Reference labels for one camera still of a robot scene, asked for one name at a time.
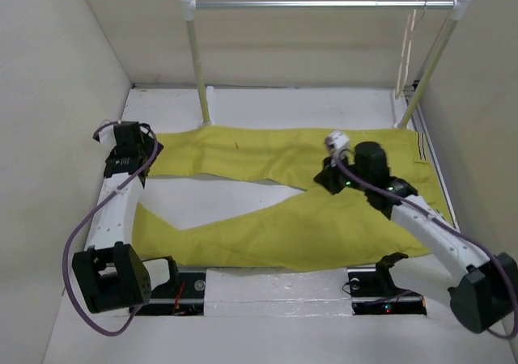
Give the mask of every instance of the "white wall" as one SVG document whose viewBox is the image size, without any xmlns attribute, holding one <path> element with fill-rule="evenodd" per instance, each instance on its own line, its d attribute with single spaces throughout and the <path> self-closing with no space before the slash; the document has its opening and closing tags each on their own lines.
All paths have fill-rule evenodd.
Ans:
<svg viewBox="0 0 518 364">
<path fill-rule="evenodd" d="M 0 363 L 32 364 L 66 236 L 98 197 L 91 132 L 120 116 L 130 81 L 85 0 L 0 0 L 0 27 Z"/>
<path fill-rule="evenodd" d="M 194 82 L 178 0 L 88 2 L 133 82 Z M 445 15 L 419 23 L 410 77 Z M 394 86 L 405 22 L 403 11 L 204 11 L 197 33 L 208 83 Z"/>
<path fill-rule="evenodd" d="M 518 0 L 473 0 L 422 102 L 462 230 L 515 259 L 517 13 Z"/>
</svg>

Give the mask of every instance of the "screw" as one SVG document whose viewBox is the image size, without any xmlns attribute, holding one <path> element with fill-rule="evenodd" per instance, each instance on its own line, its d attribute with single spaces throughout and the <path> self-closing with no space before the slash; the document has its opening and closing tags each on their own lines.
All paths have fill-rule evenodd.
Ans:
<svg viewBox="0 0 518 364">
<path fill-rule="evenodd" d="M 359 279 L 357 277 L 353 277 L 350 281 L 349 281 L 349 287 L 351 290 L 357 290 L 359 289 Z"/>
<path fill-rule="evenodd" d="M 205 281 L 200 279 L 199 281 L 194 282 L 194 289 L 196 291 L 203 291 L 205 289 Z"/>
</svg>

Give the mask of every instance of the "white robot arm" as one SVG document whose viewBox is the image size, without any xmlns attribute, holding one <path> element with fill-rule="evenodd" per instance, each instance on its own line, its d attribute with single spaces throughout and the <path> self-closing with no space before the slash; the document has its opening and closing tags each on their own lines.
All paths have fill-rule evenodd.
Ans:
<svg viewBox="0 0 518 364">
<path fill-rule="evenodd" d="M 143 305 L 157 286 L 178 283 L 178 269 L 170 256 L 141 261 L 131 247 L 135 211 L 149 167 L 124 188 L 120 185 L 151 156 L 155 141 L 142 131 L 145 126 L 137 122 L 112 123 L 96 135 L 111 149 L 101 196 L 117 194 L 98 213 L 99 221 L 92 228 L 86 250 L 75 253 L 72 260 L 91 313 Z M 159 153 L 162 146 L 157 144 Z"/>
<path fill-rule="evenodd" d="M 352 151 L 349 138 L 334 131 L 325 144 L 330 156 L 315 181 L 332 194 L 345 187 L 363 190 L 373 208 L 405 228 L 432 253 L 414 259 L 402 253 L 385 256 L 376 264 L 385 288 L 405 288 L 434 299 L 449 307 L 459 322 L 475 333 L 486 331 L 516 311 L 518 269 L 508 254 L 495 256 L 480 243 L 468 241 L 415 188 L 391 176 L 378 143 L 362 142 Z M 349 164 L 351 155 L 354 164 Z"/>
</svg>

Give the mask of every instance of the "metal rail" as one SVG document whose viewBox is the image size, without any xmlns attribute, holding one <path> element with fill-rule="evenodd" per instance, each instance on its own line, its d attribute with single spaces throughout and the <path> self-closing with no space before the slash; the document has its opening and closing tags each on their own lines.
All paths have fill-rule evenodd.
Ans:
<svg viewBox="0 0 518 364">
<path fill-rule="evenodd" d="M 434 42 L 431 51 L 428 53 L 430 62 L 423 72 L 418 87 L 415 90 L 408 108 L 405 111 L 397 127 L 406 128 L 412 113 L 416 109 L 422 97 L 424 88 L 430 81 L 443 51 L 448 44 L 453 30 L 458 21 L 461 20 L 469 2 L 472 0 L 452 0 L 445 2 L 377 2 L 377 1 L 343 1 L 343 2 L 197 2 L 196 0 L 180 0 L 184 9 L 184 19 L 187 24 L 189 35 L 189 46 L 193 59 L 194 74 L 196 75 L 197 93 L 202 107 L 202 125 L 212 124 L 207 101 L 205 82 L 203 80 L 202 63 L 200 50 L 197 44 L 196 31 L 194 29 L 194 12 L 205 10 L 235 10 L 235 9 L 322 9 L 322 10 L 450 10 L 452 13 L 445 24 L 443 34 L 437 42 Z"/>
</svg>

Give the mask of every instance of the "yellow fabric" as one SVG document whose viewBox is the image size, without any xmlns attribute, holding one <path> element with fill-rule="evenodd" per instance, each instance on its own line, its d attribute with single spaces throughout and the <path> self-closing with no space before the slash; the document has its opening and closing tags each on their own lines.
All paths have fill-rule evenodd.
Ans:
<svg viewBox="0 0 518 364">
<path fill-rule="evenodd" d="M 164 150 L 151 176 L 209 173 L 236 180 L 270 179 L 305 192 L 269 208 L 179 231 L 139 205 L 133 245 L 139 255 L 171 255 L 183 265 L 282 266 L 308 271 L 378 261 L 393 252 L 427 250 L 374 210 L 363 193 L 330 195 L 313 177 L 327 155 L 329 129 L 254 130 L 211 126 L 158 136 Z M 404 129 L 346 131 L 352 144 L 379 142 L 392 174 L 409 181 L 449 220 L 418 133 Z"/>
</svg>

